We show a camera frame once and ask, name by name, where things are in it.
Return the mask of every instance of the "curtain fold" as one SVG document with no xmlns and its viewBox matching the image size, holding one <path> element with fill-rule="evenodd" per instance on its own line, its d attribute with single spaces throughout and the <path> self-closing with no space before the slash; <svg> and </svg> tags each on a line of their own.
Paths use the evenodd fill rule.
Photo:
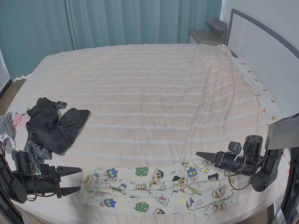
<svg viewBox="0 0 299 224">
<path fill-rule="evenodd" d="M 0 49 L 12 79 L 49 54 L 88 47 L 188 43 L 222 0 L 0 0 Z"/>
</svg>

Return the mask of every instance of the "pillow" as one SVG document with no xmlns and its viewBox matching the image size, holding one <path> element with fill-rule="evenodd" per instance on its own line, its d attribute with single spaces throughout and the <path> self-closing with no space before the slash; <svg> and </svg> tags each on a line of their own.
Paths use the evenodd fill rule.
<svg viewBox="0 0 299 224">
<path fill-rule="evenodd" d="M 231 60 L 242 73 L 243 80 L 248 84 L 252 92 L 256 95 L 257 99 L 260 102 L 266 124 L 270 125 L 280 120 L 282 118 L 282 115 L 278 105 L 276 104 L 271 93 L 252 72 L 252 69 L 248 65 L 248 62 L 241 57 L 235 58 L 226 45 L 220 44 L 218 45 L 218 47 L 231 58 Z"/>
</svg>

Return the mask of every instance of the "bed sheet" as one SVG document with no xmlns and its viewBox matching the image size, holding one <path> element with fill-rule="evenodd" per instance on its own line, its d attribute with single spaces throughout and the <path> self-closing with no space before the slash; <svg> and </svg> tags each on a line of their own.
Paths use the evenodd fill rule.
<svg viewBox="0 0 299 224">
<path fill-rule="evenodd" d="M 14 98 L 9 111 L 32 108 L 39 97 L 88 109 L 91 115 L 74 144 L 46 163 L 110 168 L 167 166 L 196 151 L 226 151 L 230 141 L 267 136 L 260 104 L 228 56 L 206 44 L 154 44 L 99 47 L 47 56 Z M 17 127 L 17 149 L 27 139 Z M 14 163 L 7 156 L 10 167 Z M 235 192 L 232 207 L 200 218 L 194 214 L 113 213 L 62 199 L 38 198 L 17 204 L 51 223 L 234 223 L 280 198 L 287 180 L 282 159 L 277 180 L 264 192 L 249 185 Z M 61 187 L 78 186 L 82 173 L 62 177 Z M 247 183 L 235 177 L 237 187 Z"/>
</svg>

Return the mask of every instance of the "clothing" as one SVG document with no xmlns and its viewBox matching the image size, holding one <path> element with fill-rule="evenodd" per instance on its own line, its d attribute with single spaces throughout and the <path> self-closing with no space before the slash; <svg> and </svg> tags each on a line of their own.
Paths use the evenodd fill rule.
<svg viewBox="0 0 299 224">
<path fill-rule="evenodd" d="M 26 123 L 30 120 L 28 114 L 16 114 L 13 120 L 13 130 L 16 130 L 18 125 L 26 125 Z"/>
<path fill-rule="evenodd" d="M 27 140 L 26 145 L 24 147 L 25 151 L 28 151 L 32 154 L 32 164 L 34 166 L 35 171 L 40 164 L 45 162 L 45 159 L 50 160 L 52 159 L 49 150 L 41 145 L 33 143 L 31 140 Z"/>
<path fill-rule="evenodd" d="M 71 108 L 58 120 L 57 110 L 66 103 L 53 102 L 39 98 L 36 105 L 28 110 L 30 120 L 26 124 L 28 140 L 47 148 L 56 154 L 62 154 L 75 141 L 85 124 L 90 111 Z"/>
<path fill-rule="evenodd" d="M 8 112 L 5 115 L 0 116 L 0 142 L 5 141 L 5 151 L 10 154 L 15 148 L 15 133 L 12 126 L 12 113 Z"/>
<path fill-rule="evenodd" d="M 233 195 L 223 170 L 208 160 L 164 167 L 87 167 L 81 185 L 75 201 L 135 214 L 193 212 L 201 217 L 229 208 Z"/>
</svg>

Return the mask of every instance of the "folded cartoon pajamas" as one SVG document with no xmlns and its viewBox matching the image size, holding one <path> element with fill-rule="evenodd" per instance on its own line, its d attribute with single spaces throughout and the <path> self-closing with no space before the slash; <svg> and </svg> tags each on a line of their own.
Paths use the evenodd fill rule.
<svg viewBox="0 0 299 224">
<path fill-rule="evenodd" d="M 207 160 L 164 167 L 84 169 L 75 201 L 109 211 L 178 214 L 197 217 L 231 206 L 231 188 L 223 170 Z"/>
</svg>

